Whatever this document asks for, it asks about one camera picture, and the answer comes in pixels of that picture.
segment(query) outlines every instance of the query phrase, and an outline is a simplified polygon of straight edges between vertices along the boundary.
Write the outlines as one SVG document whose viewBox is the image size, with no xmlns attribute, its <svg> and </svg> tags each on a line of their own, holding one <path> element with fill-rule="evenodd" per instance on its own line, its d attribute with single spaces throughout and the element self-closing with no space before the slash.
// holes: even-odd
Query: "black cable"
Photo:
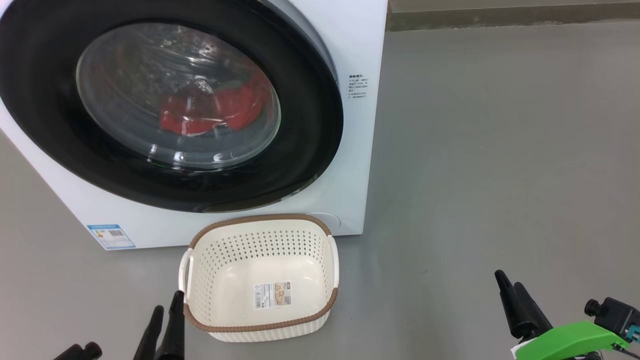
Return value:
<svg viewBox="0 0 640 360">
<path fill-rule="evenodd" d="M 615 350 L 615 351 L 619 351 L 619 352 L 621 352 L 622 354 L 625 354 L 625 355 L 628 355 L 628 356 L 630 356 L 630 357 L 633 357 L 634 359 L 638 359 L 638 360 L 640 360 L 640 356 L 639 356 L 639 355 L 636 355 L 635 353 L 633 353 L 633 352 L 631 352 L 631 351 L 626 351 L 625 349 L 623 349 L 623 348 L 621 348 L 621 347 L 619 347 L 619 346 L 617 346 L 617 345 L 613 347 L 613 350 Z"/>
</svg>

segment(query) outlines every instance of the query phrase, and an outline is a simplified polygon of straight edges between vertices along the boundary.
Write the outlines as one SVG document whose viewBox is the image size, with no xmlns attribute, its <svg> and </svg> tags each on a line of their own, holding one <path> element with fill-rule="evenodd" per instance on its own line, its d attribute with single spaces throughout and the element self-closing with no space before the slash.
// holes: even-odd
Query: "door glass window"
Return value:
<svg viewBox="0 0 640 360">
<path fill-rule="evenodd" d="M 77 89 L 109 135 L 152 162 L 212 170 L 263 151 L 280 125 L 273 85 L 249 57 L 201 31 L 133 24 L 84 51 Z"/>
</svg>

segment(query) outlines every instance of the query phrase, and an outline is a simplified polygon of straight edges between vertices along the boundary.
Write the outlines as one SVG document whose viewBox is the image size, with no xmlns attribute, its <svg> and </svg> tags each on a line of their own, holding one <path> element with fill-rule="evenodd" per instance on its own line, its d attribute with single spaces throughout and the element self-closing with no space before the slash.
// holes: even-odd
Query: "white plastic basket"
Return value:
<svg viewBox="0 0 640 360">
<path fill-rule="evenodd" d="M 180 262 L 184 315 L 222 341 L 253 342 L 314 332 L 338 294 L 338 252 L 308 215 L 264 215 L 200 231 Z"/>
</svg>

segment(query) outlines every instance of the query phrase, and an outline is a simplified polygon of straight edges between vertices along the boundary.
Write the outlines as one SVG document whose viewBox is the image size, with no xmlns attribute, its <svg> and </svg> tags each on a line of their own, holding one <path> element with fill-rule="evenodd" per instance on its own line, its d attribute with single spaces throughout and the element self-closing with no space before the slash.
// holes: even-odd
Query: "blue and white sticker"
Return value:
<svg viewBox="0 0 640 360">
<path fill-rule="evenodd" d="M 136 246 L 119 225 L 87 225 L 105 249 L 133 249 Z"/>
</svg>

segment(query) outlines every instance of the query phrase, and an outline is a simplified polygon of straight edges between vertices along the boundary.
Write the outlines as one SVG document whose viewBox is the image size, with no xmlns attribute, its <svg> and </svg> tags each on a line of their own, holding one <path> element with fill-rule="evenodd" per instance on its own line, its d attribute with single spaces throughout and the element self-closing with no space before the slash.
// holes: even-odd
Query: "washing machine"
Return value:
<svg viewBox="0 0 640 360">
<path fill-rule="evenodd" d="M 107 250 L 249 215 L 360 234 L 386 10 L 0 0 L 0 127 Z"/>
</svg>

